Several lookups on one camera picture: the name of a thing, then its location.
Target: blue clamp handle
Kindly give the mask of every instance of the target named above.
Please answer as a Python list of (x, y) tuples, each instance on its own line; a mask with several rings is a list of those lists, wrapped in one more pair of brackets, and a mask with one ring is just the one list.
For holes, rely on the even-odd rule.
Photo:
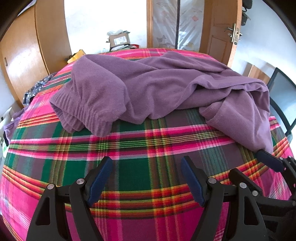
[(203, 170), (196, 168), (189, 156), (181, 159), (181, 171), (189, 186), (194, 201), (204, 207), (209, 198), (207, 189), (207, 175)]
[(88, 206), (96, 203), (104, 190), (108, 178), (112, 172), (113, 161), (110, 157), (105, 156), (97, 168), (90, 171), (86, 176), (87, 183), (85, 184), (85, 200)]

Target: wooden wardrobe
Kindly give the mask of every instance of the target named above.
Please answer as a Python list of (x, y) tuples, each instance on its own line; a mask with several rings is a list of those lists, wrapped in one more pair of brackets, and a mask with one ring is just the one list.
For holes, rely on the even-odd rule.
[(61, 70), (72, 54), (64, 0), (37, 0), (18, 16), (0, 42), (0, 65), (20, 105), (37, 81)]

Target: green item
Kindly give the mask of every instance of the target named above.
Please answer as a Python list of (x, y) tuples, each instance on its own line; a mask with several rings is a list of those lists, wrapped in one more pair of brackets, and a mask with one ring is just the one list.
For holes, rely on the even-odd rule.
[(3, 157), (4, 157), (4, 158), (6, 158), (6, 156), (7, 156), (8, 148), (9, 148), (9, 147), (6, 145), (6, 143), (3, 142), (3, 144), (2, 144), (2, 151), (3, 151)]

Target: chair backrest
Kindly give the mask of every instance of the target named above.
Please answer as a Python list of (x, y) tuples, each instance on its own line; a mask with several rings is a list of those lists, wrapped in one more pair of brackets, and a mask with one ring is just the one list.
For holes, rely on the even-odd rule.
[(296, 124), (296, 84), (276, 68), (267, 87), (270, 105), (282, 119), (287, 129), (286, 136), (288, 136)]

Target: yellow object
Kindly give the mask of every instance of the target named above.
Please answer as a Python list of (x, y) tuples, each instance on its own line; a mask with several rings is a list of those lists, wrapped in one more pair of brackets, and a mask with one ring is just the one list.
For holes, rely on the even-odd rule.
[(82, 57), (82, 56), (85, 55), (85, 54), (86, 54), (86, 53), (85, 53), (82, 49), (80, 49), (76, 54), (74, 54), (74, 56), (73, 56), (71, 59), (69, 59), (69, 60), (67, 61), (67, 63), (71, 63), (71, 62), (73, 62), (73, 61), (79, 59), (80, 57)]

